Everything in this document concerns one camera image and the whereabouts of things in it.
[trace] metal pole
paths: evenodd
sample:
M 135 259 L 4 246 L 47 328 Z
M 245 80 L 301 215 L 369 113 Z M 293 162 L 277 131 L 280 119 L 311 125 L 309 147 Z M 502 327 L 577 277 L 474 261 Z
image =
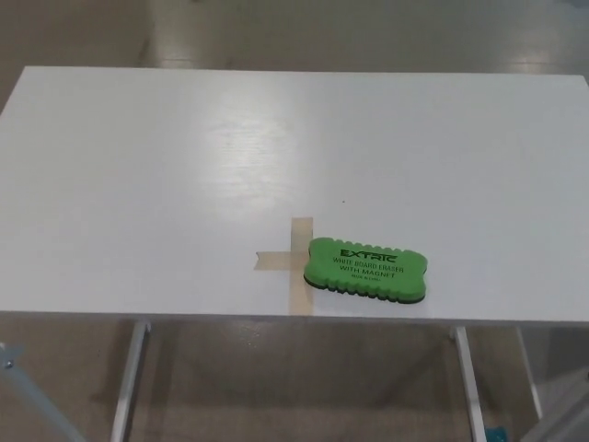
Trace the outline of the metal pole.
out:
M 117 412 L 114 416 L 114 423 L 112 424 L 110 442 L 123 442 L 124 438 L 127 436 L 129 423 L 132 417 L 131 409 L 134 400 L 137 371 L 142 363 L 144 337 L 149 332 L 149 322 L 139 321 L 135 323 L 133 337 L 131 338 L 131 343 L 129 345 L 127 365 L 122 377 Z
M 86 442 L 86 439 L 70 424 L 67 418 L 49 400 L 43 391 L 27 376 L 24 370 L 15 364 L 14 357 L 19 352 L 5 349 L 0 344 L 0 376 L 10 381 L 14 389 L 28 403 L 33 405 L 47 419 L 47 421 L 58 429 L 70 442 Z
M 467 395 L 468 419 L 470 420 L 472 440 L 473 442 L 485 442 L 487 440 L 485 436 L 485 424 L 483 423 L 482 411 L 480 410 L 479 392 L 477 391 L 475 370 L 472 366 L 470 348 L 468 347 L 467 330 L 464 327 L 456 327 L 455 334 L 460 369 L 462 370 L 462 381 L 464 383 L 464 391 Z
M 588 409 L 589 382 L 583 380 L 568 389 L 562 398 L 550 407 L 549 412 L 545 413 L 522 438 L 522 442 L 573 440 L 571 433 L 586 422 Z

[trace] floor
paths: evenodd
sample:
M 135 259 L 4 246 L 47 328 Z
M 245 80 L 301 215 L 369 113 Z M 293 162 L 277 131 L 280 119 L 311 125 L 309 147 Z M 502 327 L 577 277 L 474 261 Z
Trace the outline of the floor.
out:
M 0 109 L 25 64 L 589 77 L 589 0 L 2 0 Z M 0 319 L 89 440 L 106 441 L 129 322 Z M 467 441 L 447 330 L 389 323 L 155 324 L 132 442 Z M 536 417 L 511 329 L 469 329 L 485 422 Z M 0 383 L 0 440 L 58 441 Z

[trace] magnetic eraser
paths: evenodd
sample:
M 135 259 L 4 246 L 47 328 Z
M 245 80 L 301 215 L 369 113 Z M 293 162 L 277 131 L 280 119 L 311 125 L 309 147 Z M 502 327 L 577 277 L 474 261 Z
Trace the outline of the magnetic eraser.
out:
M 415 251 L 315 238 L 305 280 L 320 289 L 412 304 L 425 297 L 426 269 L 427 260 Z

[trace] tape cross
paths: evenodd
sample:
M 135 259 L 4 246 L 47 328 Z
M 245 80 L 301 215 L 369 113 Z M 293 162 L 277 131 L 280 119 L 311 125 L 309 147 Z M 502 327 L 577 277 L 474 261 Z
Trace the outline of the tape cross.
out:
M 259 251 L 254 270 L 290 271 L 289 313 L 313 314 L 313 287 L 305 282 L 303 271 L 309 260 L 309 242 L 313 239 L 313 218 L 293 218 L 291 251 Z

